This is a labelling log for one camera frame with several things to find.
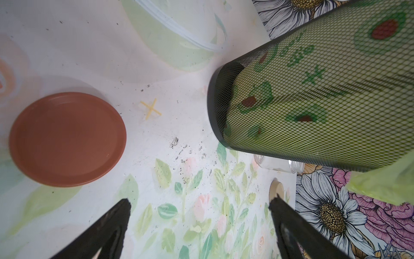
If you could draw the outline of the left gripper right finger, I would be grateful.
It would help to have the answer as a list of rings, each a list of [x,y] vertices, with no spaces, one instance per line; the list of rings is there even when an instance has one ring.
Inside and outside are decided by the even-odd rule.
[[[300,247],[313,259],[347,259],[282,198],[275,197],[268,207],[277,235],[277,245],[283,259],[302,259]]]

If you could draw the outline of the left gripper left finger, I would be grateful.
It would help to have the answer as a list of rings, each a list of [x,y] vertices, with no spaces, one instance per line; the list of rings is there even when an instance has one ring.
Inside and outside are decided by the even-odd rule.
[[[53,256],[54,259],[119,259],[124,247],[131,204],[121,199],[80,236]]]

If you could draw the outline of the beige jar lid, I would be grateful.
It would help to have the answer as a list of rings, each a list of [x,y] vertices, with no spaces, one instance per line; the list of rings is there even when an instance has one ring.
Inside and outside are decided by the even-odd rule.
[[[268,201],[271,202],[275,198],[284,198],[285,190],[283,184],[276,178],[274,178],[270,184]]]

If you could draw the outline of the red-brown jar lid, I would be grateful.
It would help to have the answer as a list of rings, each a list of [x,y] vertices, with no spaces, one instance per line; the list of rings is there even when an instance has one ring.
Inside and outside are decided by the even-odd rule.
[[[13,123],[9,150],[30,179],[75,187],[108,173],[120,160],[127,133],[117,110],[96,96],[62,92],[25,108]]]

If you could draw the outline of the clear plastic rice jar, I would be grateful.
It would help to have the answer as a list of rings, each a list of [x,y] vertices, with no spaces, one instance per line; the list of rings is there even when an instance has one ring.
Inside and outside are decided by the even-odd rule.
[[[292,160],[285,160],[256,154],[254,155],[254,160],[261,168],[278,172],[302,174],[305,170],[304,163]]]

